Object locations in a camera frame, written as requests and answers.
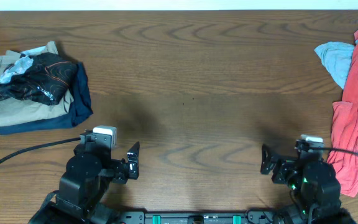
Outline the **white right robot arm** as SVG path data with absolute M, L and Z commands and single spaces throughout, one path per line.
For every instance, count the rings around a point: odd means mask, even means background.
M 283 156 L 262 146 L 260 173 L 270 172 L 274 184 L 290 189 L 293 205 L 274 212 L 273 223 L 352 224 L 354 219 L 341 207 L 341 186 L 334 167 L 323 161 L 322 142 L 297 140 L 297 157 Z

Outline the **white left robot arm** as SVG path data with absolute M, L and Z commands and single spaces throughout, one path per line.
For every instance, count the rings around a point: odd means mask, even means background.
M 110 183 L 126 184 L 139 177 L 140 143 L 127 159 L 112 159 L 111 146 L 95 141 L 81 143 L 67 162 L 59 189 L 49 193 L 31 224 L 119 223 L 119 212 L 101 203 Z

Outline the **black printed cycling jersey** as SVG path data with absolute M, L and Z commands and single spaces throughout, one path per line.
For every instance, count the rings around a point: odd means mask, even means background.
M 0 75 L 0 101 L 14 98 L 48 106 L 59 104 L 78 71 L 57 54 L 24 55 Z

